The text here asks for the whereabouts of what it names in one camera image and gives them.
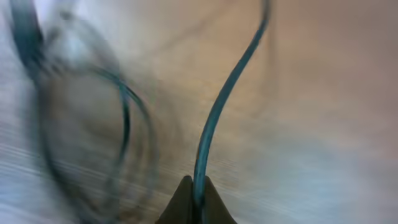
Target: light wooden floor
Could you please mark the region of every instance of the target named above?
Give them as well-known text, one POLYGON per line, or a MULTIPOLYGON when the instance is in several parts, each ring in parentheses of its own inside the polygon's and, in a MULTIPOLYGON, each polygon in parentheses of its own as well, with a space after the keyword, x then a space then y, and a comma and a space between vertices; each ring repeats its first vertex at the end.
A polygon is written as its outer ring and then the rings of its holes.
MULTIPOLYGON (((45 22, 50 1, 37 2, 45 22)), ((142 223, 153 223, 179 180, 193 174, 206 117, 255 33, 259 5, 77 5, 77 14, 109 41, 156 119, 159 178, 139 211, 142 223)), ((397 7, 390 0, 275 1, 271 26, 227 102, 209 156, 207 174, 238 223, 397 222, 397 7)), ((4 223, 73 223, 35 161, 28 125, 33 87, 7 35, 0 33, 0 217, 4 223)), ((79 118, 97 122, 97 134, 117 136, 117 97, 74 85, 69 97, 81 108, 79 118), (93 93, 102 94, 94 103, 93 93)), ((85 156, 75 164, 84 164, 85 156)), ((101 171, 94 171, 75 175, 100 179, 101 171)), ((139 184, 133 189, 145 192, 139 184)))

